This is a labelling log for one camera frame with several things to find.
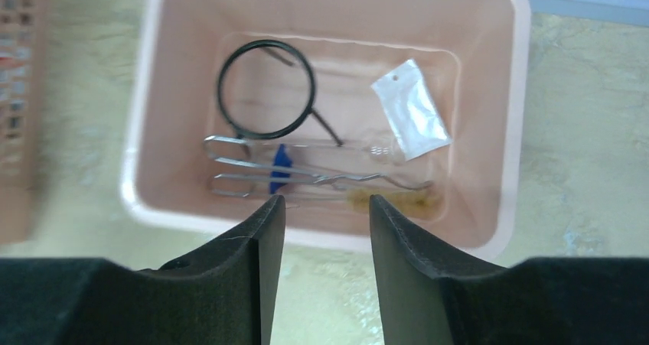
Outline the brown test tube brush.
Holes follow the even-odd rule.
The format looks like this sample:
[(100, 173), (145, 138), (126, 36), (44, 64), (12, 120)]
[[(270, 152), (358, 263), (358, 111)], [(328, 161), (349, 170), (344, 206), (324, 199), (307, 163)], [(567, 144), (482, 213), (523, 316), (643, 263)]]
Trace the brown test tube brush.
[(443, 195), (434, 189), (389, 190), (384, 188), (352, 188), (332, 194), (286, 193), (282, 194), (299, 206), (332, 208), (355, 213), (368, 213), (370, 198), (382, 196), (403, 215), (429, 220), (435, 217), (444, 204)]

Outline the metal crucible tongs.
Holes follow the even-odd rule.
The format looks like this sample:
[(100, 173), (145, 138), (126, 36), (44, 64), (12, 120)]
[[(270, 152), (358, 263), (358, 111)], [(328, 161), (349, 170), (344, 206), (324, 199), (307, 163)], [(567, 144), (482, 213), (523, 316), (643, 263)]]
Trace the metal crucible tongs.
[[(216, 149), (217, 144), (237, 145), (242, 148), (246, 157), (241, 159), (223, 156)], [(434, 185), (433, 181), (407, 183), (386, 173), (353, 174), (326, 168), (316, 171), (313, 167), (296, 165), (293, 158), (303, 151), (311, 154), (314, 150), (364, 153), (361, 148), (345, 145), (334, 146), (316, 142), (282, 143), (273, 140), (246, 140), (224, 135), (209, 135), (202, 141), (202, 147), (211, 160), (248, 170), (246, 173), (220, 173), (213, 176), (214, 180), (264, 183), (268, 185), (270, 195), (279, 194), (282, 188), (289, 185), (328, 186), (341, 192), (359, 188), (361, 184), (372, 181), (383, 181), (389, 184), (389, 190), (423, 190), (430, 189)]]

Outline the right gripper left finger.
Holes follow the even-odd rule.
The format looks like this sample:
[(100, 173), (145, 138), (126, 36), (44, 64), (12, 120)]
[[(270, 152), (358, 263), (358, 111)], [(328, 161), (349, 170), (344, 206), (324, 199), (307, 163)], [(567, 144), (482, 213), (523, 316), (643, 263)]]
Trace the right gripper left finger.
[(267, 344), (285, 199), (158, 269), (100, 258), (3, 259), (3, 344)]

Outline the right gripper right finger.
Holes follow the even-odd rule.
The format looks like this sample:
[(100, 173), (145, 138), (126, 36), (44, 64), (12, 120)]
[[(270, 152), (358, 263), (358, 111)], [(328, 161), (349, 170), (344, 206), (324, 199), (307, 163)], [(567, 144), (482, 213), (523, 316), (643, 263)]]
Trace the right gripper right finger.
[(370, 198), (387, 344), (646, 344), (648, 260), (536, 257), (505, 268)]

